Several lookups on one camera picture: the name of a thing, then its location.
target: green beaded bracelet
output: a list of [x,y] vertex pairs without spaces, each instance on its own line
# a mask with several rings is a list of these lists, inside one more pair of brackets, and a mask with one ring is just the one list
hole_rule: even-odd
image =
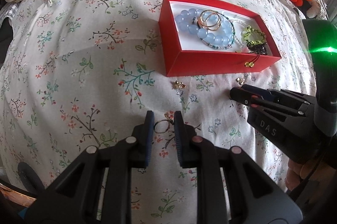
[[[263,37],[263,39],[262,40],[256,40],[256,41],[254,41],[254,40],[249,41],[248,38],[250,37],[252,32],[260,34],[261,37]],[[248,26],[247,27],[247,33],[245,33],[245,35],[244,35],[244,39],[245,39],[248,47],[254,46],[254,45],[259,45],[259,44],[263,44],[263,43],[266,42],[266,34],[264,32],[261,32],[260,30],[256,30],[256,29],[252,28],[252,26]]]

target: floral bedsheet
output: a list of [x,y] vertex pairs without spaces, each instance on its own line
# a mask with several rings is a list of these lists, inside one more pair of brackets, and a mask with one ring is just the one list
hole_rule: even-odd
[[[24,0],[0,70],[0,153],[11,183],[28,163],[48,186],[87,146],[132,133],[155,113],[152,158],[134,170],[133,223],[196,223],[195,169],[179,167],[173,112],[215,145],[242,147],[284,188],[286,156],[229,99],[236,78],[262,88],[316,90],[307,37],[285,0],[224,0],[261,15],[282,60],[261,73],[167,78],[158,28],[162,0]],[[173,82],[183,81],[185,89]]]

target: blue bead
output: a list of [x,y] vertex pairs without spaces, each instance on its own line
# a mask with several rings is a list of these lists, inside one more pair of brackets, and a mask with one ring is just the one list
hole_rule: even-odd
[[188,31],[190,32],[190,34],[192,34],[192,35],[196,35],[197,33],[198,33],[198,31],[199,31],[199,28],[198,28],[198,26],[197,25],[190,25],[189,27],[188,27]]
[[182,11],[180,12],[180,14],[181,14],[182,16],[188,16],[188,11],[182,10]]
[[197,15],[199,16],[203,12],[203,9],[197,9]]
[[232,33],[232,28],[231,27],[227,27],[224,29],[224,32],[226,33],[226,35],[231,34]]
[[197,10],[196,9],[189,9],[188,10],[188,16],[190,17],[195,17],[197,15]]
[[198,37],[201,39],[204,39],[208,34],[208,31],[204,28],[199,29],[198,31]]
[[178,28],[181,31],[187,31],[188,30],[188,23],[187,21],[183,21],[181,23],[178,24]]
[[210,11],[204,12],[203,13],[203,19],[206,20],[206,18],[211,14]]
[[223,29],[226,29],[228,27],[231,27],[231,25],[230,25],[229,21],[226,19],[224,22],[221,23],[221,27]]
[[216,23],[216,22],[218,22],[219,17],[218,17],[217,15],[211,15],[210,18],[209,18],[209,20],[210,20],[211,22]]
[[215,45],[222,45],[223,39],[222,36],[216,36],[214,40]]
[[180,23],[184,21],[184,17],[182,15],[177,15],[175,20],[176,20],[176,23]]
[[230,42],[228,36],[223,36],[222,38],[223,38],[222,44],[225,45],[225,46],[227,46],[229,44],[229,42]]
[[208,43],[213,43],[215,39],[214,34],[212,34],[211,32],[209,32],[207,34],[207,36],[204,38],[204,41],[208,42]]

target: screw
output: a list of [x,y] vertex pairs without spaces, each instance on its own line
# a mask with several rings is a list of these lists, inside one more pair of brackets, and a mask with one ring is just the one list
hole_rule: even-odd
[[242,152],[242,149],[238,146],[234,146],[231,148],[232,153],[239,154]]
[[135,138],[134,136],[129,136],[125,139],[126,143],[135,143],[137,141],[137,138]]
[[203,138],[201,136],[193,136],[192,141],[195,143],[200,143],[203,141]]
[[89,146],[86,148],[85,150],[87,153],[95,153],[97,151],[97,147],[96,146]]

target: plaid fabric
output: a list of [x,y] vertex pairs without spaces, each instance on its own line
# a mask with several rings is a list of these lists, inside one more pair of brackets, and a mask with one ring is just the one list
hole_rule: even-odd
[[6,17],[8,17],[10,20],[14,17],[20,3],[6,3],[4,7],[0,10],[0,27],[2,25],[2,22]]

